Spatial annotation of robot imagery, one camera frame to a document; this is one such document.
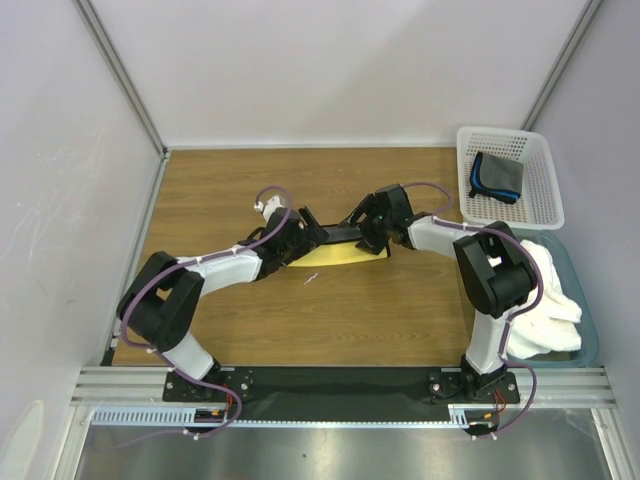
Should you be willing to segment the dark grey towel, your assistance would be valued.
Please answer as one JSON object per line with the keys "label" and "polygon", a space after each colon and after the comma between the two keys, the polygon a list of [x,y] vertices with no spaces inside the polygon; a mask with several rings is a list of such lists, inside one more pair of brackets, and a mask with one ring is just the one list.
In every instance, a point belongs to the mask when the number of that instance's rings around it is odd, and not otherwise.
{"label": "dark grey towel", "polygon": [[340,266],[391,257],[389,246],[378,254],[359,249],[357,244],[362,240],[362,236],[356,227],[323,225],[322,228],[329,234],[327,242],[290,263],[290,268]]}

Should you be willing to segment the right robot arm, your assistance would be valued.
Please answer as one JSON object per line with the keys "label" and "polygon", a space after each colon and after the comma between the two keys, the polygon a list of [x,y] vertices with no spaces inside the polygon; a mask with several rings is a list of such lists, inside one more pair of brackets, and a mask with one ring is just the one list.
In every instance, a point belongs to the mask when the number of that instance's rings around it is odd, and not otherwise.
{"label": "right robot arm", "polygon": [[511,323],[528,310],[529,294],[541,282],[535,261],[510,227],[504,222],[468,226],[436,213],[416,213],[400,184],[368,194],[340,224],[357,229],[357,248],[371,254],[393,242],[456,261],[475,310],[471,341],[461,357],[461,392],[474,402],[493,394],[507,372]]}

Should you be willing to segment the blue and grey towel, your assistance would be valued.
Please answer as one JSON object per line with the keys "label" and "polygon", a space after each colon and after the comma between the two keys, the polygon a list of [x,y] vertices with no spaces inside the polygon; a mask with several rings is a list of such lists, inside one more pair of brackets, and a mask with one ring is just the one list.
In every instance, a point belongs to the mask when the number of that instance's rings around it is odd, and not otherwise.
{"label": "blue and grey towel", "polygon": [[469,174],[469,197],[482,195],[513,205],[521,198],[523,178],[522,163],[479,151]]}

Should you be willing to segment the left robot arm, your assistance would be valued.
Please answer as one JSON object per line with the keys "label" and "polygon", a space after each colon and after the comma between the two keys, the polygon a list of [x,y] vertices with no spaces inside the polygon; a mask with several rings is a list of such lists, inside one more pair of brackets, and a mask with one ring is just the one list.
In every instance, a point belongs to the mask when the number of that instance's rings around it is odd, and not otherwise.
{"label": "left robot arm", "polygon": [[252,283],[325,244],[329,233],[302,207],[277,207],[265,225],[232,247],[202,257],[152,254],[116,313],[122,331],[132,330],[170,366],[186,375],[185,388],[199,400],[220,388],[219,362],[196,340],[191,324],[200,299],[218,290]]}

